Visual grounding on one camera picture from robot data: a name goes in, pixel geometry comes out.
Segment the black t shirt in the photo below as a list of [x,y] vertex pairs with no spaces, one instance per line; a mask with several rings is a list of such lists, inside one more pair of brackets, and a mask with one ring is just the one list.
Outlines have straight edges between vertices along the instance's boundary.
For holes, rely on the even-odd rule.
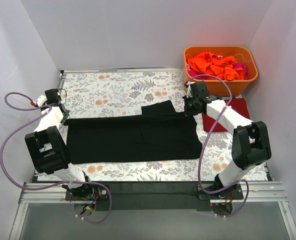
[[143,106],[141,115],[68,119],[66,145],[73,164],[192,160],[202,143],[192,116],[171,101]]

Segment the orange t shirt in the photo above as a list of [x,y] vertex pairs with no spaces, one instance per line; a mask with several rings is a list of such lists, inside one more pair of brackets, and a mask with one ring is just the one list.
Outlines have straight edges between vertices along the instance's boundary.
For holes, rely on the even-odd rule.
[[212,52],[202,52],[201,54],[187,59],[187,63],[192,69],[198,73],[209,73],[215,71],[216,74],[220,71],[220,68],[227,66],[234,66],[237,63],[236,58],[231,56],[216,55]]

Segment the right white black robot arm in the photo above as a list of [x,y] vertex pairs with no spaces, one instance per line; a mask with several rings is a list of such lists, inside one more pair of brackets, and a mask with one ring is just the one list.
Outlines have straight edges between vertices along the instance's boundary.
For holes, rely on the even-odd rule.
[[210,94],[203,81],[188,83],[186,87],[185,114],[191,117],[203,113],[215,120],[214,126],[222,125],[233,137],[232,161],[216,175],[211,187],[200,186],[204,193],[225,199],[244,175],[272,157],[267,126],[242,116],[230,107],[229,101]]

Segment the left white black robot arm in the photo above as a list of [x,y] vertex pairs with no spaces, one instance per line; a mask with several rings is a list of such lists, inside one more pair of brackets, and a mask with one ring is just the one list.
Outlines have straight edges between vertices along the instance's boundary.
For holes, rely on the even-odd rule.
[[69,111],[62,103],[60,90],[46,90],[45,94],[32,104],[42,107],[41,119],[36,129],[24,138],[35,170],[65,182],[62,187],[74,197],[91,199],[94,187],[87,183],[87,175],[71,163],[68,148],[59,132],[60,125],[69,116]]

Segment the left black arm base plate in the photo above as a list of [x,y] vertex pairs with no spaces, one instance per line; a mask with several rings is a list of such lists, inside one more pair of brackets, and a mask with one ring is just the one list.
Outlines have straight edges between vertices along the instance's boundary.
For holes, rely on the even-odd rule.
[[63,185],[66,190],[66,201],[107,201],[109,200],[108,191],[100,185],[83,184],[79,187],[69,188]]

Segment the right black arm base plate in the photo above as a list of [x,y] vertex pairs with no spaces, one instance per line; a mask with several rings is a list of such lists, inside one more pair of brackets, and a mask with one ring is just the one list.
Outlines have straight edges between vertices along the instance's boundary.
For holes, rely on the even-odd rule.
[[235,184],[232,187],[215,194],[205,193],[199,184],[192,188],[193,194],[199,200],[242,200],[244,198],[241,185]]

